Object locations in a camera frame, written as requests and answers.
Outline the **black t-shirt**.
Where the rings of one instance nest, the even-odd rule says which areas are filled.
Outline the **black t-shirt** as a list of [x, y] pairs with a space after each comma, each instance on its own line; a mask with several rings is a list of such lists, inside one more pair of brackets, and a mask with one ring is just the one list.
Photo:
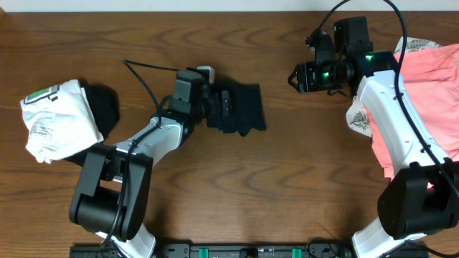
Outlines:
[[251, 129], [267, 130], [259, 84], [242, 84], [234, 80], [217, 80], [212, 85], [211, 91], [217, 90], [230, 90], [235, 95], [237, 130], [223, 131], [223, 133], [238, 132], [242, 137], [245, 137]]

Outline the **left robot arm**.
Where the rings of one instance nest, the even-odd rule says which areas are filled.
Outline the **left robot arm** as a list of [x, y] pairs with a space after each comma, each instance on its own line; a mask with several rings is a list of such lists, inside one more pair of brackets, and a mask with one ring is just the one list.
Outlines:
[[70, 205], [70, 221], [102, 237], [97, 246], [73, 246], [71, 257], [153, 257], [156, 238], [143, 223], [153, 167], [176, 150], [202, 119], [230, 116], [229, 90], [175, 92], [170, 108], [131, 138], [89, 149]]

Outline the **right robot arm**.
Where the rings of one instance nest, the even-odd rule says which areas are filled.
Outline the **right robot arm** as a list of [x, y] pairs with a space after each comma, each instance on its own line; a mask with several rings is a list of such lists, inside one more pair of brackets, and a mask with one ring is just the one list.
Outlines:
[[356, 232], [344, 257], [430, 254], [420, 239], [458, 224], [458, 163], [431, 136], [404, 91], [401, 62], [376, 51], [365, 33], [315, 30], [306, 39], [312, 62], [289, 76], [301, 92], [349, 85], [371, 113], [388, 148], [394, 178], [377, 203], [377, 218]]

